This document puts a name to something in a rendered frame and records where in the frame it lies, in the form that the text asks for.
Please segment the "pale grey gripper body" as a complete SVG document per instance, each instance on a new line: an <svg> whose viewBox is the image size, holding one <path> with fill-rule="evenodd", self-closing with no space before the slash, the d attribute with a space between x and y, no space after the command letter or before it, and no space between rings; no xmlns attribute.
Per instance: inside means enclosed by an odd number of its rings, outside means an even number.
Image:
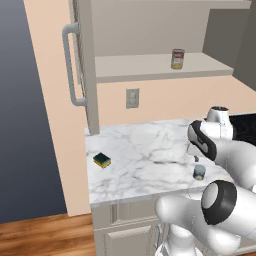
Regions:
<svg viewBox="0 0 256 256"><path fill-rule="evenodd" d="M200 154L200 150L192 143L189 143L187 147L187 154L194 157L198 157Z"/></svg>

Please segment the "grey cabinet door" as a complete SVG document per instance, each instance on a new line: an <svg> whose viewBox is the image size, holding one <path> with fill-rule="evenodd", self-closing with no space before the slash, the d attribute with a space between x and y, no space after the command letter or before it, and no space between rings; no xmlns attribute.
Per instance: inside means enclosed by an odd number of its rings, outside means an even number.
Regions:
<svg viewBox="0 0 256 256"><path fill-rule="evenodd" d="M233 76L256 91L256 0L249 9L212 9L203 52L233 68Z"/></svg>

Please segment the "grey and green can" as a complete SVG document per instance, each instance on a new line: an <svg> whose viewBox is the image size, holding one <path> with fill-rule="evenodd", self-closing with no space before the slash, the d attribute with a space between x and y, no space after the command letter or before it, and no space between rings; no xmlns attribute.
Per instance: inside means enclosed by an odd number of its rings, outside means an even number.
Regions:
<svg viewBox="0 0 256 256"><path fill-rule="evenodd" d="M206 173L206 168L203 165L196 165L194 167L193 177L196 180L203 180Z"/></svg>

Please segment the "black hob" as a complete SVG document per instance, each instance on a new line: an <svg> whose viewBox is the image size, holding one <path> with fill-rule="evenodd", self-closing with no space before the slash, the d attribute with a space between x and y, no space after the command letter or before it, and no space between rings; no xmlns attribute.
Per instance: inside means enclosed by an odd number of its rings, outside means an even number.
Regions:
<svg viewBox="0 0 256 256"><path fill-rule="evenodd" d="M231 115L230 122L235 128L234 139L256 146L256 113Z"/></svg>

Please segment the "beige drawer front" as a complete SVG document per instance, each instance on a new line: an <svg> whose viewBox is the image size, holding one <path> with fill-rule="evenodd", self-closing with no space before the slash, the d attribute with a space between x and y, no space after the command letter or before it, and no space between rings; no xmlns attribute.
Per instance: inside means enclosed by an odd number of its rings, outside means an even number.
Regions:
<svg viewBox="0 0 256 256"><path fill-rule="evenodd" d="M111 206L112 222L123 222L155 216L155 199L118 203Z"/></svg>

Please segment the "green and yellow sponge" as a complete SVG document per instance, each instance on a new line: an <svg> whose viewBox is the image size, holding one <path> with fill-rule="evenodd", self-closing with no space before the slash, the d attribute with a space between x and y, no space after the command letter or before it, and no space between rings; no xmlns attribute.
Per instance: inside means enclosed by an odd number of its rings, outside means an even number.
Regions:
<svg viewBox="0 0 256 256"><path fill-rule="evenodd" d="M101 168L106 168L111 164L111 159L103 153L98 153L93 157L94 162Z"/></svg>

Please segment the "red and yellow can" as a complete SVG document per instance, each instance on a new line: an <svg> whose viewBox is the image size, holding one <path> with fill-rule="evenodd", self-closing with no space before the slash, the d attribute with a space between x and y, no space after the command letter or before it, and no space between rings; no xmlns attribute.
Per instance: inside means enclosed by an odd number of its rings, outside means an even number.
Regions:
<svg viewBox="0 0 256 256"><path fill-rule="evenodd" d="M172 51L171 68L181 69L183 67L185 51L183 49L174 49Z"/></svg>

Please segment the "beige base cupboard door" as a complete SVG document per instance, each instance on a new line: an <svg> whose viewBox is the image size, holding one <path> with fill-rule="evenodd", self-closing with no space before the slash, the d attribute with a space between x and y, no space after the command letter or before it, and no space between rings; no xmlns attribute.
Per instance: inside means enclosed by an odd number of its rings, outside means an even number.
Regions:
<svg viewBox="0 0 256 256"><path fill-rule="evenodd" d="M106 235L106 256L151 256L151 225L110 232Z"/></svg>

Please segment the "grey wall outlet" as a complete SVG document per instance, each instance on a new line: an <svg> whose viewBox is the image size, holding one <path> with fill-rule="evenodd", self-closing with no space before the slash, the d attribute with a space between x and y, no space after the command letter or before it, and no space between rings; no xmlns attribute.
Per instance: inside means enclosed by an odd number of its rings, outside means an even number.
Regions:
<svg viewBox="0 0 256 256"><path fill-rule="evenodd" d="M139 107L139 89L126 89L126 108Z"/></svg>

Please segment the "beige wall cabinet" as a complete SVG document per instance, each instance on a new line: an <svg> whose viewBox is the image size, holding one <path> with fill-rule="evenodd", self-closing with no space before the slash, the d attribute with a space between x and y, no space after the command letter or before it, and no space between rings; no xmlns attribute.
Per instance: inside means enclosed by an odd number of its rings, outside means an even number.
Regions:
<svg viewBox="0 0 256 256"><path fill-rule="evenodd" d="M222 76L233 68L203 52L212 9L249 9L251 0L92 0L96 81ZM171 68L172 51L185 51Z"/></svg>

